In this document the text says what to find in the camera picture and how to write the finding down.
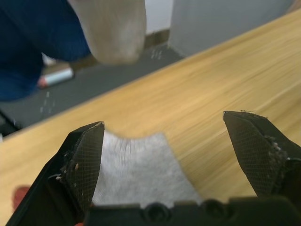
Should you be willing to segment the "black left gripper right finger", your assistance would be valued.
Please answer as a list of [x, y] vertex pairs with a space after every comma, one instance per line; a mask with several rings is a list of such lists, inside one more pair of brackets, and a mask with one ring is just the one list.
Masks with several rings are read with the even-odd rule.
[[301, 148], [266, 117], [225, 111], [238, 163], [257, 196], [283, 195], [301, 199]]

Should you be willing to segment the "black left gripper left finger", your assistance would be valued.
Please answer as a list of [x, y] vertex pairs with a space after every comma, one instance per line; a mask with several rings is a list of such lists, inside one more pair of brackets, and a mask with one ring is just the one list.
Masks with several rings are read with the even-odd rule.
[[99, 176], [104, 131], [99, 121], [70, 132], [7, 225], [74, 226], [82, 222]]

